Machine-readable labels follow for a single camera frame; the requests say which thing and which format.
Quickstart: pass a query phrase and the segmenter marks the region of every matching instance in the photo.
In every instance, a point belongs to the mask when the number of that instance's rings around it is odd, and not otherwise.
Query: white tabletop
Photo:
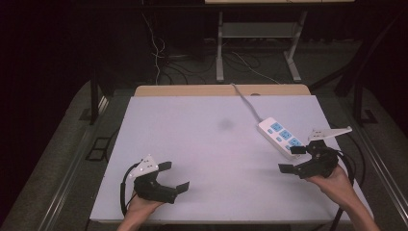
[[[329,125],[314,96],[247,96],[260,117],[274,117],[302,142]],[[256,129],[238,96],[133,97],[119,131],[90,219],[121,221],[119,185],[126,170],[151,154],[171,161],[158,182],[190,189],[161,206],[150,223],[295,223],[333,220],[338,206],[317,186],[282,174],[289,161]],[[326,144],[339,149],[335,139]],[[127,198],[133,181],[127,181]],[[368,203],[358,184],[354,189]],[[343,214],[342,220],[349,220]]]

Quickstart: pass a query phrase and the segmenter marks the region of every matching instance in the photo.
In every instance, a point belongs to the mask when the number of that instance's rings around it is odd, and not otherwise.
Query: electrical outlet
[[[285,140],[289,139],[292,136],[292,134],[287,130],[283,130],[281,133],[279,133],[279,135]]]
[[[275,132],[279,132],[283,128],[282,125],[280,125],[278,122],[273,123],[272,125],[270,125],[270,127],[275,130]]]
[[[289,144],[290,144],[291,146],[301,146],[301,145],[302,145],[302,143],[301,143],[300,141],[298,141],[296,138],[292,138],[292,139],[289,141]]]

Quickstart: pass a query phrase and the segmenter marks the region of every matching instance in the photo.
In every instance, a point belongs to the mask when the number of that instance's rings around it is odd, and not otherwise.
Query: wooden table edge
[[[305,85],[237,85],[243,95],[311,95]],[[228,96],[238,95],[231,85],[139,86],[135,96]]]

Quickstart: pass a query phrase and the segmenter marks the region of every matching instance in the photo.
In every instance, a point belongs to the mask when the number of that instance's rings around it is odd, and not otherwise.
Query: human arm
[[[350,217],[356,230],[379,230],[371,217],[369,210],[357,196],[347,175],[340,166],[334,168],[332,174],[327,178],[317,175],[306,178],[306,181],[318,185],[323,193],[335,203],[339,204],[340,208],[342,208]]]
[[[162,204],[164,203],[145,200],[135,195],[130,201],[125,218],[120,223],[117,231],[137,231],[149,216]]]

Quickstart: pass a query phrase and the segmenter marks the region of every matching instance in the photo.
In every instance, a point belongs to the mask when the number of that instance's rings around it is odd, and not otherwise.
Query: power strip
[[[258,131],[288,159],[297,159],[301,155],[292,154],[292,146],[303,146],[303,143],[290,133],[282,124],[269,117],[258,124]]]

